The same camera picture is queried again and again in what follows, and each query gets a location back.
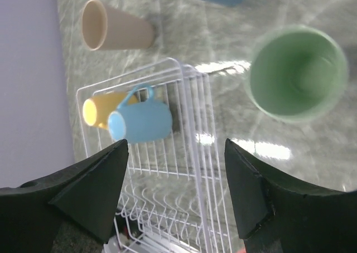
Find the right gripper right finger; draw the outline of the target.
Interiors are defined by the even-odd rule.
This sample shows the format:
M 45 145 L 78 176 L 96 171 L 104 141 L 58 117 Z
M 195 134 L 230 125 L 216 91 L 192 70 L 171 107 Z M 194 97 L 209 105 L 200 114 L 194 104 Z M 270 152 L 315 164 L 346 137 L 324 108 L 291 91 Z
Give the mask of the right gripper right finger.
M 247 252 L 355 252 L 356 192 L 293 177 L 227 139 L 225 168 Z

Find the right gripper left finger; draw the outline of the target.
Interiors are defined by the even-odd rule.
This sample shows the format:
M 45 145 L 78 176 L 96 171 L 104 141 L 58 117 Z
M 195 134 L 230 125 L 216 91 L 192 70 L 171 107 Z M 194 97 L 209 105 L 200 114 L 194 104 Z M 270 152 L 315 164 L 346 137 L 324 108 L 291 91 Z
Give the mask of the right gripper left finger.
M 128 143 L 1 189 L 2 252 L 101 252 L 112 236 Z

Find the yellow ceramic mug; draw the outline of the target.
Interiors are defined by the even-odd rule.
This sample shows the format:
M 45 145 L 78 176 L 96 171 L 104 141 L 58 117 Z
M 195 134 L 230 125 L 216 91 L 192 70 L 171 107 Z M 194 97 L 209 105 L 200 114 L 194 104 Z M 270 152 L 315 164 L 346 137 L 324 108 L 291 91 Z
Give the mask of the yellow ceramic mug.
M 108 130 L 108 116 L 125 99 L 128 93 L 111 92 L 94 95 L 84 101 L 82 115 L 88 126 Z

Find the light blue ceramic mug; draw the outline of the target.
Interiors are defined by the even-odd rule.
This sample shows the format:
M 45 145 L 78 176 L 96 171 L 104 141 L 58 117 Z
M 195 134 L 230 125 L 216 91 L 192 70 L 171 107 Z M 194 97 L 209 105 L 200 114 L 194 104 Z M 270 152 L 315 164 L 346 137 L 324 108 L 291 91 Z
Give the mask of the light blue ceramic mug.
M 146 101 L 130 104 L 139 89 L 148 92 Z M 108 117 L 108 131 L 115 141 L 126 139 L 129 144 L 164 139 L 172 130 L 172 114 L 167 104 L 155 98 L 151 85 L 135 86 Z

